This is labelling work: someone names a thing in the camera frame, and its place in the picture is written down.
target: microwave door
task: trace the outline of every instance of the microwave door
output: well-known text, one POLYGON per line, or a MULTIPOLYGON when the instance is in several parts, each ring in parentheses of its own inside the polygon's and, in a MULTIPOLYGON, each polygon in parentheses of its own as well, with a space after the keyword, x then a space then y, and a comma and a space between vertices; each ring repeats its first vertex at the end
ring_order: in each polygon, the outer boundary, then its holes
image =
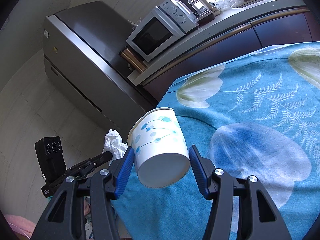
POLYGON ((150 61, 185 34, 158 7, 155 7, 130 35, 130 44, 146 61, 150 61))

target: paper cup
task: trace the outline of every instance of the paper cup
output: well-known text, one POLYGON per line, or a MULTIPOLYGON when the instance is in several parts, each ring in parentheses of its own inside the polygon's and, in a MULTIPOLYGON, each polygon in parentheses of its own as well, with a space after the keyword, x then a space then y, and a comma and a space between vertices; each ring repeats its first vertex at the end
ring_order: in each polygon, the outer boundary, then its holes
POLYGON ((138 179, 146 187, 167 187, 189 170, 186 141, 172 108, 156 108, 140 118, 129 133, 128 146, 134 149, 138 179))

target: microwave window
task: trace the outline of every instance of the microwave window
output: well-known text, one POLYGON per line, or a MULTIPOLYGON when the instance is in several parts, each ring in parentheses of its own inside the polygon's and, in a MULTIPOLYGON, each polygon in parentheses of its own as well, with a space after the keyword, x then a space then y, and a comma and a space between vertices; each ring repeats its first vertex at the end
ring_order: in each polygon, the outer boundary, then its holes
POLYGON ((173 34, 153 17, 132 40, 144 54, 149 55, 173 34))

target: tile floor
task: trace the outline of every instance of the tile floor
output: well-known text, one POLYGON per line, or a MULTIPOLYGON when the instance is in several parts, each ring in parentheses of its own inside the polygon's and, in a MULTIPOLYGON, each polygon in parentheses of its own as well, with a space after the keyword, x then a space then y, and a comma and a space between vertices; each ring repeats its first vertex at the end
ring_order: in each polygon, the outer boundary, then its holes
POLYGON ((37 222, 43 197, 34 144, 60 136, 67 167, 103 150, 106 131, 50 83, 43 50, 31 57, 0 92, 0 209, 37 222))

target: microwave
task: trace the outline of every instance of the microwave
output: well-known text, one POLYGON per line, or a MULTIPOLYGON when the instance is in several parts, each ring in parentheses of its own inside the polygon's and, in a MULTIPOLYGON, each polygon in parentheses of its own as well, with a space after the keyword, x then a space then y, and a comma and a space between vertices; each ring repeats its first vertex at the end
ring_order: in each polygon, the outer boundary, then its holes
POLYGON ((126 42, 148 62, 197 26, 196 16, 184 4, 165 0, 139 23, 126 42))

